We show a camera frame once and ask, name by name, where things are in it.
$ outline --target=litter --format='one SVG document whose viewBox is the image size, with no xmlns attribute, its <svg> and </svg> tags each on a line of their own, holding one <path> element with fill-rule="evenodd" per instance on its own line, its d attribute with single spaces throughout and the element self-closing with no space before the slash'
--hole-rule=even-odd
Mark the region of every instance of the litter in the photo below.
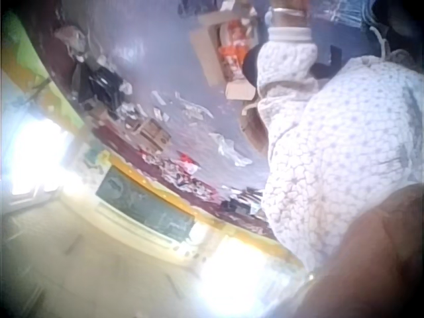
<svg viewBox="0 0 424 318">
<path fill-rule="evenodd" d="M 191 101 L 188 101 L 184 98 L 181 97 L 180 93 L 178 93 L 177 91 L 175 92 L 175 98 L 185 107 L 186 109 L 186 115 L 187 113 L 190 113 L 191 118 L 200 118 L 201 120 L 203 120 L 203 115 L 202 113 L 205 113 L 206 115 L 208 115 L 209 117 L 213 118 L 212 113 L 205 107 L 200 106 L 198 104 L 192 103 Z"/>
<path fill-rule="evenodd" d="M 152 96 L 158 101 L 159 104 L 161 104 L 162 106 L 166 106 L 166 102 L 159 95 L 158 91 L 152 91 Z"/>
<path fill-rule="evenodd" d="M 153 113 L 154 113 L 154 116 L 156 117 L 156 119 L 158 119 L 159 121 L 164 120 L 162 118 L 162 111 L 159 108 L 153 108 Z"/>
<path fill-rule="evenodd" d="M 84 63 L 85 57 L 83 55 L 75 55 L 75 58 L 79 63 Z"/>
<path fill-rule="evenodd" d="M 166 123 L 170 120 L 169 115 L 164 113 L 163 111 L 161 111 L 157 107 L 153 108 L 153 113 L 154 113 L 154 116 L 156 117 L 156 119 L 158 119 L 159 121 L 164 121 Z"/>
<path fill-rule="evenodd" d="M 183 114 L 185 116 L 187 116 L 188 118 L 190 118 L 190 119 L 198 119 L 200 121 L 203 120 L 203 115 L 201 113 L 198 113 L 197 111 L 192 111 L 192 110 L 189 110 L 189 109 L 184 109 L 183 110 Z"/>
<path fill-rule="evenodd" d="M 162 112 L 162 118 L 164 119 L 164 122 L 167 123 L 170 120 L 170 117 L 167 113 Z"/>
<path fill-rule="evenodd" d="M 140 115 L 142 115 L 143 117 L 148 117 L 147 113 L 144 111 L 140 104 L 136 104 L 136 107 Z"/>
<path fill-rule="evenodd" d="M 225 139 L 221 134 L 213 132 L 210 132 L 209 136 L 211 136 L 212 139 L 218 144 L 219 154 L 228 159 L 231 159 L 235 166 L 245 167 L 253 163 L 251 159 L 242 156 L 234 149 L 234 141 Z"/>
<path fill-rule="evenodd" d="M 133 103 L 122 103 L 117 109 L 117 114 L 121 120 L 125 121 L 126 118 L 130 118 L 134 121 L 140 119 L 140 113 Z"/>
<path fill-rule="evenodd" d="M 133 86 L 124 80 L 121 86 L 119 86 L 119 91 L 122 91 L 125 95 L 131 95 L 133 93 Z"/>
</svg>

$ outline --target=person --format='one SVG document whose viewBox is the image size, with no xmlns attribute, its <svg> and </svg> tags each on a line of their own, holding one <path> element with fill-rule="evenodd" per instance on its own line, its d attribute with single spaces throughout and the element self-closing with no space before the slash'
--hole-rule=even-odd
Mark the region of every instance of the person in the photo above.
<svg viewBox="0 0 424 318">
<path fill-rule="evenodd" d="M 262 208 L 276 238 L 318 270 L 365 211 L 423 180 L 424 77 L 405 51 L 353 58 L 322 88 L 306 0 L 273 0 L 258 54 L 270 175 Z"/>
</svg>

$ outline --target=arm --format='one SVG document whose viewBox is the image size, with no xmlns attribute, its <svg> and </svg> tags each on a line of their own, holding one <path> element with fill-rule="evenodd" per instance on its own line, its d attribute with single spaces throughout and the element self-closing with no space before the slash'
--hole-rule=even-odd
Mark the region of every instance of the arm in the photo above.
<svg viewBox="0 0 424 318">
<path fill-rule="evenodd" d="M 308 140 L 297 135 L 303 110 L 318 92 L 309 73 L 317 47 L 305 18 L 281 15 L 273 23 L 257 63 L 258 111 L 268 129 L 270 165 L 262 208 L 277 239 L 312 270 L 322 261 L 322 246 L 315 248 L 316 218 L 309 218 L 319 209 L 316 163 Z"/>
<path fill-rule="evenodd" d="M 269 28 L 269 42 L 258 56 L 258 92 L 262 99 L 258 110 L 268 129 L 270 155 L 275 138 L 296 126 L 307 102 L 318 92 L 317 81 L 309 73 L 317 59 L 317 47 L 311 41 L 307 20 L 277 9 L 305 11 L 304 2 L 272 0 L 271 4 L 273 26 Z"/>
</svg>

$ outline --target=trash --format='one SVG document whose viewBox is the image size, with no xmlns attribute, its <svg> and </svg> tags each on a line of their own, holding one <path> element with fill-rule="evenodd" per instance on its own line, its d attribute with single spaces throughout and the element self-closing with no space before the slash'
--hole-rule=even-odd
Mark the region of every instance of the trash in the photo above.
<svg viewBox="0 0 424 318">
<path fill-rule="evenodd" d="M 170 120 L 169 115 L 167 113 L 164 113 L 157 107 L 153 108 L 153 113 L 156 119 L 158 119 L 159 121 L 164 121 L 165 123 L 167 123 Z"/>
<path fill-rule="evenodd" d="M 122 105 L 117 109 L 117 114 L 119 118 L 125 121 L 126 118 L 130 118 L 134 121 L 140 119 L 140 113 L 133 103 L 122 103 Z"/>
<path fill-rule="evenodd" d="M 107 63 L 107 58 L 106 58 L 106 56 L 104 56 L 104 55 L 100 55 L 100 56 L 97 58 L 97 63 L 98 63 L 100 66 L 106 67 L 106 63 Z"/>
<path fill-rule="evenodd" d="M 190 119 L 194 118 L 194 119 L 198 119 L 200 121 L 203 120 L 203 115 L 201 113 L 198 113 L 197 111 L 190 111 L 188 109 L 184 109 L 183 113 L 184 113 L 185 116 L 187 116 Z"/>
<path fill-rule="evenodd" d="M 234 161 L 234 165 L 237 167 L 245 167 L 253 161 L 249 158 L 245 158 L 234 149 L 234 141 L 225 139 L 221 134 L 210 132 L 209 136 L 218 144 L 218 152 L 228 159 Z"/>
<path fill-rule="evenodd" d="M 142 115 L 143 117 L 148 117 L 147 113 L 144 111 L 140 104 L 136 104 L 136 107 L 140 115 Z"/>
<path fill-rule="evenodd" d="M 153 108 L 153 113 L 156 119 L 158 119 L 159 121 L 164 121 L 164 119 L 162 118 L 162 111 L 159 108 Z"/>
<path fill-rule="evenodd" d="M 187 172 L 189 175 L 193 175 L 194 173 L 196 173 L 196 171 L 200 169 L 199 164 L 190 156 L 182 152 L 178 153 L 180 154 L 180 159 L 175 160 L 174 162 L 181 168 L 183 168 L 184 171 Z"/>
<path fill-rule="evenodd" d="M 162 112 L 162 118 L 164 119 L 164 122 L 167 123 L 170 120 L 170 117 L 167 113 Z"/>
<path fill-rule="evenodd" d="M 77 59 L 79 63 L 84 63 L 85 61 L 84 55 L 75 55 L 75 58 Z"/>
<path fill-rule="evenodd" d="M 166 102 L 159 95 L 158 91 L 152 91 L 152 96 L 158 101 L 159 104 L 161 104 L 162 106 L 166 106 Z"/>
<path fill-rule="evenodd" d="M 124 80 L 121 86 L 119 86 L 119 91 L 122 91 L 125 95 L 131 95 L 133 93 L 133 86 Z"/>
<path fill-rule="evenodd" d="M 180 93 L 178 93 L 177 91 L 175 92 L 175 98 L 185 107 L 184 113 L 189 118 L 196 118 L 202 121 L 204 113 L 209 117 L 213 118 L 212 113 L 207 108 L 182 98 Z"/>
</svg>

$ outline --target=box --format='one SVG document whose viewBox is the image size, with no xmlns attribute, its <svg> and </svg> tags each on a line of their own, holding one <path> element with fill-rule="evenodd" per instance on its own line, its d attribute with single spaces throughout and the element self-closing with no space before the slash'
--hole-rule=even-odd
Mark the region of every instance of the box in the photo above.
<svg viewBox="0 0 424 318">
<path fill-rule="evenodd" d="M 171 139 L 171 135 L 154 119 L 147 119 L 132 135 L 153 154 L 162 152 Z"/>
<path fill-rule="evenodd" d="M 258 108 L 250 108 L 245 114 L 241 113 L 240 130 L 250 145 L 264 156 L 268 155 L 268 131 L 260 118 Z"/>
<path fill-rule="evenodd" d="M 256 88 L 246 79 L 228 82 L 219 54 L 219 28 L 223 23 L 238 19 L 255 19 L 250 16 L 249 10 L 215 11 L 198 16 L 201 28 L 190 33 L 193 49 L 200 61 L 203 73 L 209 86 L 226 85 L 227 99 L 251 101 L 256 95 Z"/>
</svg>

